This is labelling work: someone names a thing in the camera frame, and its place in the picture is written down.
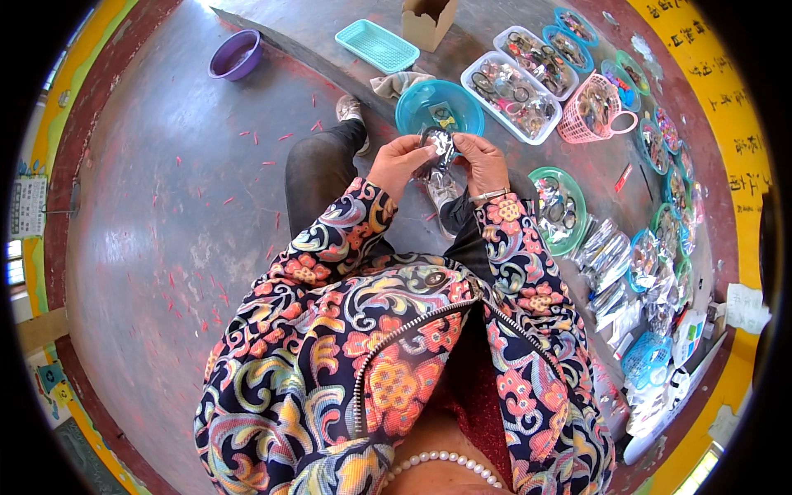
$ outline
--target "hand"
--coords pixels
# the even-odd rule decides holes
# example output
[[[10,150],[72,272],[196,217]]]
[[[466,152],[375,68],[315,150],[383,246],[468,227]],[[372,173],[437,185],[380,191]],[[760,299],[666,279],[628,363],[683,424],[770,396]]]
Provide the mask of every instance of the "hand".
[[[404,135],[379,148],[371,172],[366,180],[376,185],[398,203],[404,195],[404,188],[415,169],[435,156],[434,145],[418,148],[419,135]]]
[[[508,169],[503,152],[486,139],[472,134],[454,134],[454,145],[463,156],[454,163],[467,172],[470,197],[508,188]],[[476,201],[482,206],[485,200]]]

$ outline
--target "cardboard box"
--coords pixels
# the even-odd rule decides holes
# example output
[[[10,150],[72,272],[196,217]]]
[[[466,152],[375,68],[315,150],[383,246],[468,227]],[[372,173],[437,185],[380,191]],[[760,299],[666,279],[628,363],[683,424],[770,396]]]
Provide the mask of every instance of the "cardboard box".
[[[458,0],[405,0],[402,38],[421,50],[435,51],[454,24]]]

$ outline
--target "white sneaker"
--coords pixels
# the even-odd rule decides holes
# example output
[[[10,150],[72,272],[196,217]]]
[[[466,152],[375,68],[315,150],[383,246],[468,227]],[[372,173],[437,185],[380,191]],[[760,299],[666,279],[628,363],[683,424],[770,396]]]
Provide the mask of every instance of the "white sneaker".
[[[438,169],[432,169],[432,175],[429,176],[429,180],[426,181],[426,192],[435,205],[437,222],[440,224],[440,232],[442,232],[443,236],[447,239],[453,241],[456,239],[456,235],[449,232],[443,225],[443,222],[440,220],[440,210],[442,210],[444,204],[459,197],[459,191],[456,189],[454,179],[452,179],[451,176],[443,177],[443,174],[440,173]]]
[[[355,99],[354,96],[348,94],[338,98],[338,102],[336,103],[336,118],[339,122],[349,119],[358,119],[363,123],[364,127],[366,125],[366,123],[363,121],[363,113],[360,112],[360,102]],[[358,156],[366,154],[369,144],[368,133],[366,133],[366,141],[363,143],[363,147],[360,148],[356,154]]]

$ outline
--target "pink plastic basket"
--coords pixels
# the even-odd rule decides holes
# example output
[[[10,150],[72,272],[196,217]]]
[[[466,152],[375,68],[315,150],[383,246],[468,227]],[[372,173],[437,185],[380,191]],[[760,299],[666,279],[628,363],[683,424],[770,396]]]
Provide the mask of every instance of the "pink plastic basket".
[[[607,94],[611,100],[615,102],[611,106],[611,119],[608,122],[606,135],[594,134],[594,132],[588,128],[586,123],[583,121],[583,117],[581,116],[579,109],[580,97],[581,94],[590,86],[599,87],[601,89],[601,93]],[[616,117],[625,113],[633,116],[634,122],[632,125],[622,131],[614,131],[611,129],[611,123],[613,123]],[[583,84],[577,88],[575,94],[573,94],[572,97],[566,101],[564,115],[561,118],[561,122],[558,123],[558,134],[560,134],[561,138],[567,143],[590,143],[591,141],[603,141],[605,139],[610,139],[614,134],[625,134],[626,132],[630,132],[635,129],[636,125],[638,125],[638,116],[632,112],[622,110],[622,102],[619,100],[619,91],[616,89],[616,86],[613,86],[611,82],[608,81],[604,76],[599,75],[596,73],[596,71],[594,71],[590,76],[588,76],[588,79],[583,81]]]

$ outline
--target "black pants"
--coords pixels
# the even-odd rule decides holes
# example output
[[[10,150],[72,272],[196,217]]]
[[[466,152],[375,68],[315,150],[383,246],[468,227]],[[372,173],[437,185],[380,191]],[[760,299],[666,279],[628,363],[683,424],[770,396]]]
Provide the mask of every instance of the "black pants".
[[[327,207],[344,194],[357,177],[352,164],[355,153],[366,140],[366,129],[359,120],[345,120],[332,129],[312,135],[295,144],[286,160],[286,207],[289,214],[291,236],[311,225]],[[509,183],[531,211],[539,202],[539,194],[527,179],[509,170]],[[465,265],[478,277],[489,283],[494,277],[489,269],[485,240],[478,231],[474,216],[475,206],[467,201],[465,189],[457,200],[447,203],[440,212],[440,221],[449,232],[456,233],[454,244],[444,256]],[[370,255],[394,254],[394,249],[384,239],[371,250]]]

